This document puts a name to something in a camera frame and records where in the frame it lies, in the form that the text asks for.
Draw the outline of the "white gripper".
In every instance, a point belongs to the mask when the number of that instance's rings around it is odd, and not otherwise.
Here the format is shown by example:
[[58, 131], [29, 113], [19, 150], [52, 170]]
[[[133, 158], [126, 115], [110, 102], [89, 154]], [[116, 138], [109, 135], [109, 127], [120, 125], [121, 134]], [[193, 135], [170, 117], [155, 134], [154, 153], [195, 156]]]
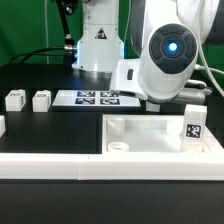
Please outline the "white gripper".
[[111, 75], [109, 91], [122, 96], [147, 100], [148, 96], [141, 89], [138, 82], [139, 71], [139, 59], [120, 60]]

